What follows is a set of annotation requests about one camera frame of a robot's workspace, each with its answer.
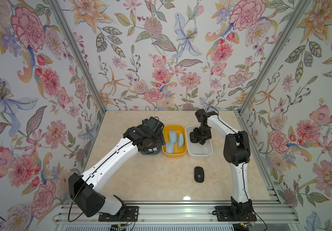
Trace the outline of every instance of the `black computer mouse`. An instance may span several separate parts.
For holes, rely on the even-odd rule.
[[[199,183],[205,181],[205,172],[202,167],[198,166],[194,168],[194,180]]]

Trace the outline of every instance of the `wall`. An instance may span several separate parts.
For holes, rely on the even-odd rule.
[[[108,110],[238,109],[297,2],[59,1]]]
[[[332,0],[308,6],[248,111],[279,195],[306,230],[332,230]]]
[[[94,144],[103,115],[65,44],[44,1],[0,0],[0,230],[51,230]]]

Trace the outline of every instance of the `yellow bin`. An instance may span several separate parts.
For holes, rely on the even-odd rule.
[[[162,132],[166,143],[170,141],[169,140],[169,131],[170,130],[175,130],[177,137],[179,137],[179,134],[182,133],[182,135],[184,136],[184,144],[181,148],[178,148],[178,143],[176,142],[174,144],[174,153],[173,154],[166,153],[166,145],[164,145],[164,146],[162,146],[163,153],[167,157],[182,157],[187,152],[187,142],[186,142],[187,139],[185,136],[185,128],[181,125],[166,125],[163,128],[163,132]]]

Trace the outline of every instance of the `mounting plate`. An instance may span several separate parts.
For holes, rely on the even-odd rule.
[[[100,222],[127,222],[132,221],[135,219],[135,222],[138,221],[138,215],[139,215],[139,206],[126,206],[125,208],[125,215],[122,217],[122,219],[118,219],[116,215],[109,215],[108,213],[102,213],[99,215],[98,221]]]
[[[215,210],[219,211],[216,213],[217,221],[250,221],[250,216],[252,218],[251,221],[257,221],[256,215],[252,213],[248,213],[250,216],[246,214],[239,217],[239,219],[234,219],[231,217],[230,206],[215,206]]]

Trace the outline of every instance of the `plastic container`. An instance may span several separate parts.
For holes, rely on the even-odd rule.
[[[161,147],[158,147],[156,151],[140,151],[141,154],[143,155],[156,155],[156,154],[159,154],[161,152]]]
[[[196,159],[197,158],[207,158],[213,152],[211,140],[206,140],[206,143],[204,145],[201,145],[200,143],[192,143],[190,141],[189,133],[193,132],[193,129],[195,127],[199,127],[199,125],[191,125],[185,129],[186,134],[187,134],[186,144],[187,144],[187,148],[188,148],[188,155],[191,158],[196,158]]]
[[[169,131],[170,130],[175,130],[176,131],[176,135],[177,137],[179,137],[179,134],[182,133],[182,135],[184,136],[184,144],[181,148],[178,148],[178,143],[176,142],[174,144],[174,153],[173,154],[169,154],[169,153],[166,153],[166,145],[162,146],[162,151],[163,153],[165,154],[165,156],[167,157],[182,157],[186,152],[187,152],[187,144],[186,144],[186,141],[185,141],[185,128],[181,125],[166,125],[164,128],[163,128],[163,137],[165,139],[165,142],[169,142]]]

